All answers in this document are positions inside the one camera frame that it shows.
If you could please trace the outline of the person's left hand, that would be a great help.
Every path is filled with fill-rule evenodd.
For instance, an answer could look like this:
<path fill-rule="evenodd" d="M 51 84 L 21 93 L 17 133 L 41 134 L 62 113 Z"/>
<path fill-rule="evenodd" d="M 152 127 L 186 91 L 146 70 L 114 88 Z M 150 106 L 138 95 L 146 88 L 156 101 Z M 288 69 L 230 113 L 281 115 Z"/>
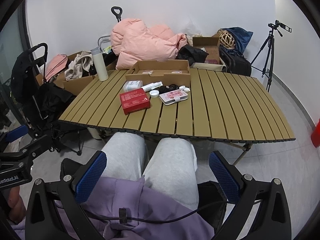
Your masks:
<path fill-rule="evenodd" d="M 10 189 L 7 202 L 11 208 L 9 218 L 16 224 L 20 223 L 26 215 L 26 208 L 20 196 L 19 186 Z"/>

